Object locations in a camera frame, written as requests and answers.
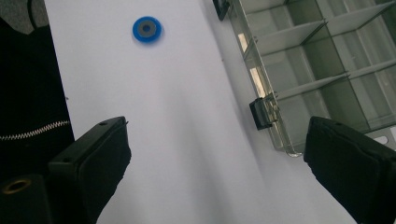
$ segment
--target blue ring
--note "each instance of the blue ring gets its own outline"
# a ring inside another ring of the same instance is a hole
[[[143,21],[152,21],[154,22],[155,26],[156,26],[156,31],[154,33],[154,35],[148,36],[148,37],[143,37],[142,35],[139,34],[138,28],[139,28],[139,24]],[[161,32],[163,31],[163,28],[160,24],[159,21],[157,21],[157,19],[153,18],[153,17],[142,17],[139,20],[137,20],[134,23],[134,27],[132,29],[132,32],[134,34],[134,38],[136,38],[138,41],[142,42],[142,43],[150,43],[153,42],[155,40],[157,40],[160,36],[161,36]]]

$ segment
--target black latch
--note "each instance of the black latch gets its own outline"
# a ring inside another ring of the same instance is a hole
[[[216,12],[218,13],[219,20],[223,21],[225,15],[227,14],[230,3],[227,0],[213,0]]]
[[[256,99],[250,103],[249,106],[258,130],[271,128],[273,126],[273,122],[271,121],[265,106],[264,98]]]

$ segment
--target round hole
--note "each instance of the round hole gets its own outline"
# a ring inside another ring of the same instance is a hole
[[[143,26],[143,31],[144,32],[148,32],[148,31],[150,31],[151,30],[151,27],[149,27],[149,25],[144,25]]]
[[[70,158],[64,158],[63,159],[63,162],[70,162],[72,159],[70,159]]]
[[[18,193],[32,184],[30,179],[19,179],[14,182],[8,184],[5,188],[3,188],[3,193],[5,194],[14,194]]]

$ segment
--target black cable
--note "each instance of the black cable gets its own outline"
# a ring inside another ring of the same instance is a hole
[[[35,19],[33,18],[32,0],[27,0],[27,13],[29,14],[29,20],[30,23],[32,23],[33,29],[37,29],[37,25],[35,24]]]

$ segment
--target white table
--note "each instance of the white table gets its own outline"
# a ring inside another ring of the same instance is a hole
[[[46,0],[76,138],[125,116],[132,161],[98,223],[355,223],[302,158],[255,130],[255,95],[211,0]],[[143,46],[134,21],[156,17]]]

